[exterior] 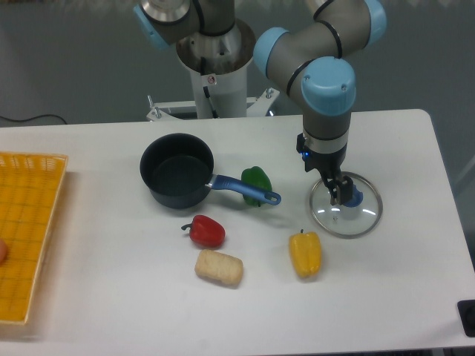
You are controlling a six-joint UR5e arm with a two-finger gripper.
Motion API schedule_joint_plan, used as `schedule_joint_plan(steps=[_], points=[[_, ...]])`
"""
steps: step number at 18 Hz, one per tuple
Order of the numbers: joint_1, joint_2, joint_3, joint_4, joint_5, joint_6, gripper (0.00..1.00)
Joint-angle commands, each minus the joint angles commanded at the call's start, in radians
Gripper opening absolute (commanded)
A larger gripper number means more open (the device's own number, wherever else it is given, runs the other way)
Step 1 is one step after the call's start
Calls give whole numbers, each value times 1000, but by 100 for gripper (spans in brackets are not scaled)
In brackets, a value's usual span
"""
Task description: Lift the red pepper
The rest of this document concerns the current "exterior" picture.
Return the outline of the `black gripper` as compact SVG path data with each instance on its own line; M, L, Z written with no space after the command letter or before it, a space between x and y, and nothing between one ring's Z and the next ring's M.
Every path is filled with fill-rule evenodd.
M353 199L353 180L349 176L341 176L341 164L346 156L347 146L336 152L323 154L312 151L306 144L309 139L305 139L300 133L297 136L296 151L301 155L304 162L304 170L310 172L317 170L321 175L324 186L330 193L330 204L348 203Z

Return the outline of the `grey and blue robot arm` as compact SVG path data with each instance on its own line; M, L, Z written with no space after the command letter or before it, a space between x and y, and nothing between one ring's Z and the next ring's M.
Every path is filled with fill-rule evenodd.
M273 27L255 36L233 1L139 1L134 15L158 49L174 47L188 70L199 118L246 113L246 69L255 64L302 111L297 150L317 170L333 205L357 205L341 172L356 100L345 56L379 40L387 17L378 1L309 1L312 23L296 33Z

